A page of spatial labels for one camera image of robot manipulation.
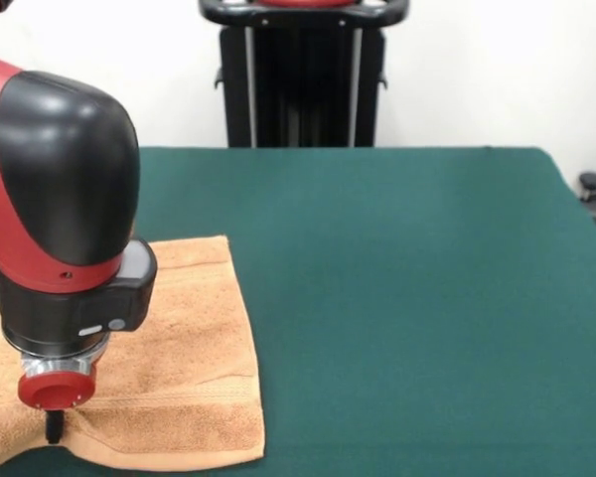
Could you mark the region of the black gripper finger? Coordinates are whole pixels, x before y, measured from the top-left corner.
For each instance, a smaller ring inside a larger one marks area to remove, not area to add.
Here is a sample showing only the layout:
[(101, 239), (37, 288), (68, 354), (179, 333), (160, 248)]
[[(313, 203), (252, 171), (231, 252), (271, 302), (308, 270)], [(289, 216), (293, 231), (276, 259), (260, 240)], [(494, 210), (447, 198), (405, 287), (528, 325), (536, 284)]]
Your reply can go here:
[(49, 444), (59, 444), (64, 436), (65, 412), (59, 410), (46, 411), (45, 438)]

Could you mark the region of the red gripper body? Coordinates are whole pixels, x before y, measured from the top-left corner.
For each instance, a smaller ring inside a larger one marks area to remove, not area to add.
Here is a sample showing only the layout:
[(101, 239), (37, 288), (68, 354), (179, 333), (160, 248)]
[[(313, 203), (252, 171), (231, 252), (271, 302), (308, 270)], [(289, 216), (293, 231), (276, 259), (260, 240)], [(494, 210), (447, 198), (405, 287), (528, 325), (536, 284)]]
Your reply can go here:
[(82, 405), (95, 393), (96, 367), (88, 374), (73, 371), (23, 375), (18, 382), (18, 398), (31, 408), (64, 410)]

